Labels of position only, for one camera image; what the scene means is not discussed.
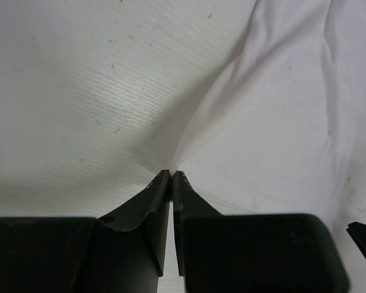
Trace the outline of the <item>white tank top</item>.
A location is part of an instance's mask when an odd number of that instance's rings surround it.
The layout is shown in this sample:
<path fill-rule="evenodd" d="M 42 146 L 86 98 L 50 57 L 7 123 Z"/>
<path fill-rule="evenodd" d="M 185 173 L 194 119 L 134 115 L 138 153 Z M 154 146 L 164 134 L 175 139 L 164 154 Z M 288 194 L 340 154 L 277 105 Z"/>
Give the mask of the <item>white tank top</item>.
<path fill-rule="evenodd" d="M 175 166 L 225 214 L 304 212 L 332 232 L 351 280 L 366 260 L 366 1 L 257 1 L 242 53 L 188 123 Z"/>

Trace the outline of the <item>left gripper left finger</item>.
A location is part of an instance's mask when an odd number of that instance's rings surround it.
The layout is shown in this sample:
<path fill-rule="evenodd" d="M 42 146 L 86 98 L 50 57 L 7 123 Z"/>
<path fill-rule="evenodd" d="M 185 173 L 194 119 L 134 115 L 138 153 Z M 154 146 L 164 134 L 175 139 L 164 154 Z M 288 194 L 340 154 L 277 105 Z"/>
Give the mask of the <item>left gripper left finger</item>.
<path fill-rule="evenodd" d="M 0 292 L 156 292 L 170 173 L 93 217 L 0 217 Z"/>

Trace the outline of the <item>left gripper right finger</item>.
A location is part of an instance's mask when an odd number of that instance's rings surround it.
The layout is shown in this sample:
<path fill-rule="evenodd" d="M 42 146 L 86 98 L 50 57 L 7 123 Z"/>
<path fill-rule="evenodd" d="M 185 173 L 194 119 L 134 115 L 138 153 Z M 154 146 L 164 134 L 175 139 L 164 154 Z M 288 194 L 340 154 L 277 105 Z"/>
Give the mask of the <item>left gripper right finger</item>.
<path fill-rule="evenodd" d="M 186 292 L 348 292 L 330 232 L 312 214 L 224 215 L 173 176 L 174 238 Z"/>

